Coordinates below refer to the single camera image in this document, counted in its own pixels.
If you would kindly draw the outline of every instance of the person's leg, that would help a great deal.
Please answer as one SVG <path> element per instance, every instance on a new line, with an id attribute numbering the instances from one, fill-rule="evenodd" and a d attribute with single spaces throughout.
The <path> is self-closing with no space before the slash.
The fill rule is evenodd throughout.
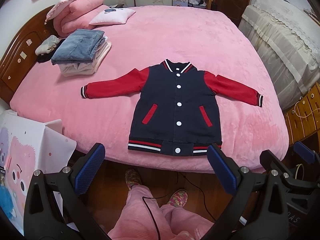
<path id="1" fill-rule="evenodd" d="M 183 206 L 187 203 L 187 199 L 186 191 L 177 191 L 160 210 L 169 223 L 172 233 L 187 231 L 194 239 L 199 240 L 213 223 L 198 214 L 185 210 Z"/>
<path id="2" fill-rule="evenodd" d="M 129 237 L 146 240 L 157 240 L 158 234 L 152 217 L 144 204 L 142 197 L 153 197 L 146 186 L 141 185 L 137 171 L 126 171 L 126 183 L 129 188 L 125 207 L 122 209 L 115 227 L 108 233 L 112 239 Z M 159 209 L 155 199 L 145 199 L 153 217 L 158 225 L 161 240 L 169 240 L 175 237 L 170 226 Z"/>

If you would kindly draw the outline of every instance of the person's foot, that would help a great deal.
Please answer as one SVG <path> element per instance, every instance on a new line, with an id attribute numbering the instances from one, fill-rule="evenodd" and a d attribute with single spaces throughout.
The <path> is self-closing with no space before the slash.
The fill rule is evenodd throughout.
<path id="1" fill-rule="evenodd" d="M 126 170 L 125 182 L 129 189 L 131 189 L 134 185 L 142 185 L 140 174 L 135 169 Z"/>
<path id="2" fill-rule="evenodd" d="M 175 207 L 184 207 L 188 200 L 188 192 L 184 189 L 176 191 L 170 198 L 167 204 Z"/>

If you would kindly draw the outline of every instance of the sticker on headboard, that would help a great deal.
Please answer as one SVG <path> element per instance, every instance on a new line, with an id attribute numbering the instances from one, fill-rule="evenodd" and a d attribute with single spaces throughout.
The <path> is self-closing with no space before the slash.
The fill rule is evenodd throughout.
<path id="1" fill-rule="evenodd" d="M 23 59 L 26 59 L 26 57 L 27 57 L 27 55 L 26 55 L 23 51 L 20 53 L 20 56 L 21 56 Z"/>

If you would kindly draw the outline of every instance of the wooden headboard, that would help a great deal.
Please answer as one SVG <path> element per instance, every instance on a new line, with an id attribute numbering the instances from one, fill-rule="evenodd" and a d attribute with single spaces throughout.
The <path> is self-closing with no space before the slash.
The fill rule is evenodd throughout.
<path id="1" fill-rule="evenodd" d="M 53 20 L 44 24 L 51 8 L 52 6 L 33 16 L 18 31 L 0 61 L 0 98 L 8 104 L 24 77 L 36 63 L 36 48 L 50 35 L 58 36 L 53 28 Z"/>

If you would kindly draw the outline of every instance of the textured blue pad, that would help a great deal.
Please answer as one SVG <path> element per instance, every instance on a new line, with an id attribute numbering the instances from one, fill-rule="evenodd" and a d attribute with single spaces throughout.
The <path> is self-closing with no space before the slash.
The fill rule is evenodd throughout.
<path id="1" fill-rule="evenodd" d="M 316 161 L 315 153 L 300 141 L 294 143 L 293 150 L 308 164 L 312 164 Z"/>
<path id="2" fill-rule="evenodd" d="M 91 184 L 94 176 L 96 175 L 104 160 L 105 154 L 105 148 L 101 144 L 85 163 L 85 165 L 75 178 L 74 190 L 76 195 L 84 194 L 87 191 L 89 185 Z"/>
<path id="3" fill-rule="evenodd" d="M 234 196 L 237 192 L 236 177 L 212 145 L 208 147 L 207 157 L 224 191 Z"/>

